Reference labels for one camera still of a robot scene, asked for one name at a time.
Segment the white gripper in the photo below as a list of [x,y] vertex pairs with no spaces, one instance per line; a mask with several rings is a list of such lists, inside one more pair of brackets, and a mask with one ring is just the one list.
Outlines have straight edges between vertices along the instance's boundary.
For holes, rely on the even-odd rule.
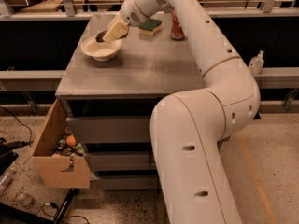
[[148,5],[149,0],[125,0],[121,6],[121,14],[116,14],[108,24],[103,40],[112,43],[127,35],[129,28],[126,22],[133,27],[139,27],[148,21],[150,19],[147,12]]

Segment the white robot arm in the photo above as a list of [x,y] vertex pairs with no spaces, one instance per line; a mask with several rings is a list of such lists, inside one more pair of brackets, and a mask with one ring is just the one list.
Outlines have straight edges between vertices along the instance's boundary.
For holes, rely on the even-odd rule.
[[218,143],[244,128],[260,105],[258,85],[197,0],[125,0],[104,39],[112,42],[171,6],[204,86],[164,97],[150,140],[170,224],[242,224]]

